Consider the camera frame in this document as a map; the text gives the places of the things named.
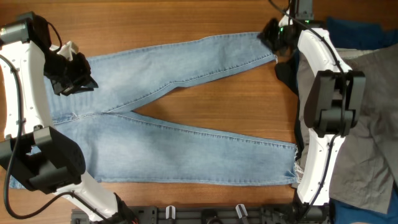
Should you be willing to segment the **light blue jeans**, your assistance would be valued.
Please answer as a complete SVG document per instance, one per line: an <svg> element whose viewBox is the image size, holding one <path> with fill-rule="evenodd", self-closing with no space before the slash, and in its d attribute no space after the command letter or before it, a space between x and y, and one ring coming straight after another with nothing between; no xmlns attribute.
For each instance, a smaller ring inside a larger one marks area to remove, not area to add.
<svg viewBox="0 0 398 224"><path fill-rule="evenodd" d="M178 87L250 70L275 59L256 32L224 34L90 57L97 89L45 89L56 130L81 148L98 182L286 185L298 181L289 142L171 123L136 113Z"/></svg>

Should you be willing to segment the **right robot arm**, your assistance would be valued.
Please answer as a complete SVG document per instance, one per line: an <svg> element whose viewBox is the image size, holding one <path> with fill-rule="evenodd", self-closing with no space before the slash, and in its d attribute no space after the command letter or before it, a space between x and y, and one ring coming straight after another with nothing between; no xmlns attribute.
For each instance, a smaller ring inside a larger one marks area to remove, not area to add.
<svg viewBox="0 0 398 224"><path fill-rule="evenodd" d="M325 223L330 217L329 188L345 137L359 119L366 78L345 64L329 32L313 20L311 1L289 1L284 16L271 19L258 35L275 54L304 54L315 77L303 109L309 132L305 168L287 223Z"/></svg>

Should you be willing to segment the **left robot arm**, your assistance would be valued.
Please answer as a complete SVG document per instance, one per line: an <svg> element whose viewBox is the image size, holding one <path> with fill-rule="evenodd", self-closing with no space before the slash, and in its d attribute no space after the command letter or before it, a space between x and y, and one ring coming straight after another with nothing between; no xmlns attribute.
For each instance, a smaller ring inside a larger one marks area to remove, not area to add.
<svg viewBox="0 0 398 224"><path fill-rule="evenodd" d="M4 205L14 216L9 183L15 179L30 191L65 198L85 212L90 223L137 223L137 215L86 171L79 145L53 125L45 82L56 95L93 91L97 83L78 47L53 46L54 26L33 12L1 27L1 70L7 119L1 143L6 170Z"/></svg>

